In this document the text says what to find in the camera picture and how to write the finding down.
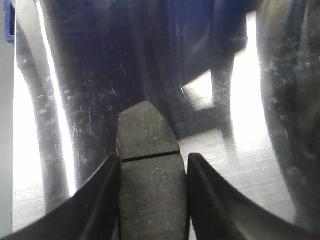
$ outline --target black plastic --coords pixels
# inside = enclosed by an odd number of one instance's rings
[[[190,214],[198,240],[319,240],[265,211],[190,154],[187,173]]]

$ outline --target scratched metal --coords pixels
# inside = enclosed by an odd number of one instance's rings
[[[267,211],[319,231],[319,181],[302,170],[318,170],[317,160],[307,152],[292,163],[291,132],[273,108],[282,98],[272,71],[279,62],[270,59],[303,1],[265,0],[235,22],[224,1],[196,1],[16,1],[14,231],[61,205],[116,153],[118,114],[144,100],[167,119],[185,165],[189,153],[201,153]],[[317,35],[308,34],[317,33],[309,9],[292,53],[300,69],[294,117],[304,136],[318,100],[306,97],[318,86],[306,77],[317,70],[308,68],[315,56],[300,54]]]

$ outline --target blue object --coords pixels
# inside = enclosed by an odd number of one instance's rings
[[[15,43],[15,9],[11,4],[11,0],[3,1],[4,15],[4,38],[10,43]]]

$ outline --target black curved piece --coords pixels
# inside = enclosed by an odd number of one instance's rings
[[[120,161],[110,156],[72,198],[3,240],[110,240],[116,222]]]
[[[319,240],[250,201],[197,153],[187,172],[190,214],[198,240]]]

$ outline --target black rubber block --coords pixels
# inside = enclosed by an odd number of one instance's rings
[[[186,173],[181,155],[122,164],[122,240],[185,240],[189,236]]]
[[[121,160],[179,153],[180,150],[167,121],[148,101],[120,113],[117,139]]]

